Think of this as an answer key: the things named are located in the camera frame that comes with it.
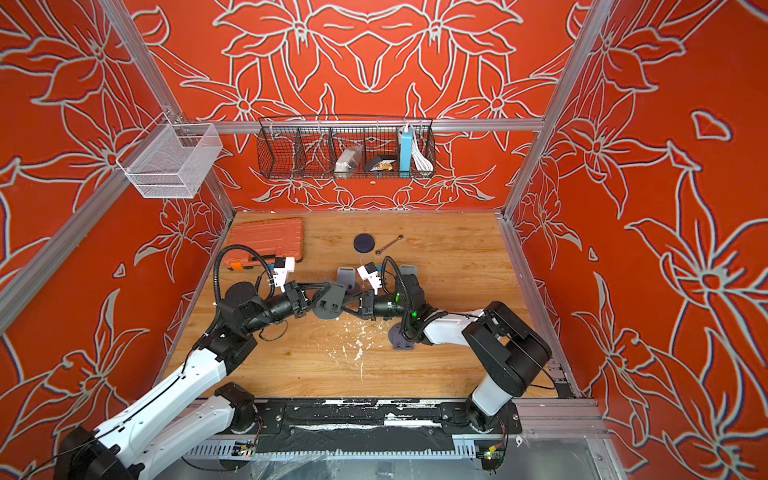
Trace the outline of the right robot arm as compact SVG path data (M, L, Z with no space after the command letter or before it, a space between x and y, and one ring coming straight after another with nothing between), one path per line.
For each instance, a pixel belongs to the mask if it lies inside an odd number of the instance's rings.
M491 431L499 412L523 396L552 359L549 344L506 304L493 301L472 312L438 309L426 300L418 277L405 274L390 257L380 266L357 268L368 290L345 297L343 310L363 320L397 319L396 338L406 344L469 348L485 370L467 398L462 422ZM355 310L347 305L356 302Z

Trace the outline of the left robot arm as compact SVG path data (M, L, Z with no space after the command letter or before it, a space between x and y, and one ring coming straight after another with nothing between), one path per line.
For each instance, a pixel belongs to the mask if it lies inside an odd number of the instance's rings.
M239 282L223 291L224 256L240 250L258 262L267 276L260 284ZM62 441L54 460L56 479L154 479L187 451L233 425L248 429L258 420L250 393L228 383L223 391L191 413L186 408L210 387L232 374L257 345L256 333L292 317L306 315L333 286L297 283L287 276L292 259L269 264L254 249L223 248L214 260L212 324L193 344L180 367L119 414L93 430L76 428Z

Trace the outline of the dark grey phone stand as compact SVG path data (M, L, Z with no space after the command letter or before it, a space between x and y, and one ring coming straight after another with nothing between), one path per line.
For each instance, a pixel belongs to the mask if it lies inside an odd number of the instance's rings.
M338 319L343 311L346 291L344 284L325 282L313 297L313 314L321 320Z
M398 286L413 287L418 283L418 269L414 265L399 265L396 284Z

